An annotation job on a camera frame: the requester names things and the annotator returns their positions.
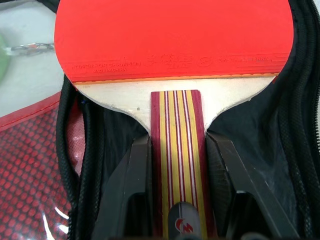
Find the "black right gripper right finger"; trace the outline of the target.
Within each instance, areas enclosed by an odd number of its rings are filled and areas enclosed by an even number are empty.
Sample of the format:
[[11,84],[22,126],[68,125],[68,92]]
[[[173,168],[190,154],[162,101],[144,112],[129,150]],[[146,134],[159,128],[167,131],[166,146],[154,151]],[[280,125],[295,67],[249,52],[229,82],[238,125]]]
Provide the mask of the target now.
[[258,171],[226,136],[205,136],[211,203],[218,235],[226,240],[289,240],[299,237]]

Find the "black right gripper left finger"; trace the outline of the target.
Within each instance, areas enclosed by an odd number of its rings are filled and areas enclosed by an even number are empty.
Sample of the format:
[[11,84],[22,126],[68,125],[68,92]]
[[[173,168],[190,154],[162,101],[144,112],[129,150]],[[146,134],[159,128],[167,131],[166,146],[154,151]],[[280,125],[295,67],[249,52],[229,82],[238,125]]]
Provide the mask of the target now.
[[152,149],[146,134],[133,141],[104,186],[91,239],[143,239],[152,234]]

